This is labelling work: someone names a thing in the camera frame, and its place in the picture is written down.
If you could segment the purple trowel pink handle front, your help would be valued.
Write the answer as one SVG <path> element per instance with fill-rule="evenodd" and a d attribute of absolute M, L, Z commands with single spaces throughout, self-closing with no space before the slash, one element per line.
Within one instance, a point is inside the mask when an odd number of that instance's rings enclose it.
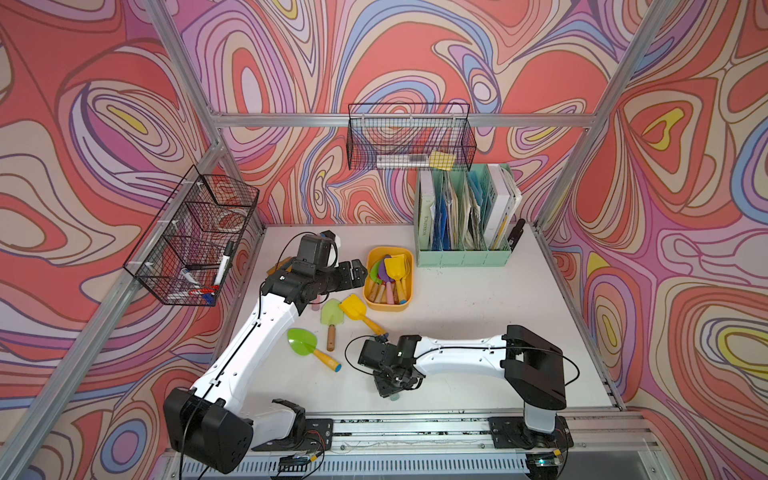
<path fill-rule="evenodd" d="M 379 278 L 381 279 L 381 287 L 379 291 L 378 300 L 381 303 L 386 303 L 388 305 L 394 304 L 394 293 L 393 293 L 393 286 L 392 286 L 392 280 L 388 276 L 385 266 L 385 260 L 382 259 L 379 261 Z"/>

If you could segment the yellow storage box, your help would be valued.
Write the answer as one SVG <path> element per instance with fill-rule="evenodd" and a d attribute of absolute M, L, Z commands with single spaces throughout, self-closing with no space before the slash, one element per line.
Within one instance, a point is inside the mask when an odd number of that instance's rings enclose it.
<path fill-rule="evenodd" d="M 387 270 L 390 257 L 403 260 L 403 274 L 398 278 L 391 278 Z M 363 299 L 367 305 L 373 310 L 385 312 L 405 310 L 413 298 L 413 254 L 403 247 L 377 246 L 369 252 L 366 268 L 368 277 L 363 287 Z"/>

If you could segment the yellow shovel yellow handle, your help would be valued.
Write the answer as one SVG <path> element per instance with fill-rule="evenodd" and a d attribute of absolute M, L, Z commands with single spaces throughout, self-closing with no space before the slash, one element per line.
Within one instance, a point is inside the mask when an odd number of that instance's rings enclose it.
<path fill-rule="evenodd" d="M 387 275 L 394 280 L 398 300 L 401 304 L 408 301 L 404 279 L 407 276 L 407 263 L 404 254 L 397 254 L 385 259 Z"/>

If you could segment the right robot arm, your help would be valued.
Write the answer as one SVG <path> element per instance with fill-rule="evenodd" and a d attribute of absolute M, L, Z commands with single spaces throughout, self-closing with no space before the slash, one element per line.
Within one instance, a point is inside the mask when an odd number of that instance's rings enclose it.
<path fill-rule="evenodd" d="M 429 376 L 466 373 L 506 381 L 523 401 L 524 428 L 552 434 L 557 413 L 567 407 L 565 367 L 576 363 L 553 343 L 522 325 L 500 335 L 446 340 L 403 335 L 367 336 L 357 364 L 368 369 L 383 398 L 421 387 Z"/>

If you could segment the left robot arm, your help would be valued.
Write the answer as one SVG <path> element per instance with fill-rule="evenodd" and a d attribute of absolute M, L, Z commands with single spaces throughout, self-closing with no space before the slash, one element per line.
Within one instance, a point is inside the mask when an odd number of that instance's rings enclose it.
<path fill-rule="evenodd" d="M 299 447 L 308 436 L 303 407 L 275 399 L 257 412 L 241 410 L 260 364 L 317 297 L 364 285 L 358 259 L 339 258 L 331 231 L 303 233 L 293 259 L 278 263 L 259 289 L 248 320 L 213 365 L 188 388 L 166 397 L 163 412 L 171 447 L 222 474 L 232 472 L 255 447 Z"/>

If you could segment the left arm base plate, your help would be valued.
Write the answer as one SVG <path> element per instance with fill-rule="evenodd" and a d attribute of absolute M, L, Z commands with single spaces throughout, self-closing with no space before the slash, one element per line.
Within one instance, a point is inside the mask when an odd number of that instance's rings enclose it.
<path fill-rule="evenodd" d="M 294 428 L 287 437 L 252 447 L 251 450 L 254 452 L 330 450 L 333 433 L 332 418 L 309 418 Z"/>

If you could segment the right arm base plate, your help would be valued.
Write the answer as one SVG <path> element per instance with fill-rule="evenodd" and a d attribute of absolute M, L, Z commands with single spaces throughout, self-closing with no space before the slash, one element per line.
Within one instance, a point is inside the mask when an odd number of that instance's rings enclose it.
<path fill-rule="evenodd" d="M 541 433 L 529 429 L 522 416 L 490 417 L 488 423 L 496 449 L 554 450 L 574 446 L 566 419 L 560 415 L 555 417 L 555 429 L 552 433 Z"/>

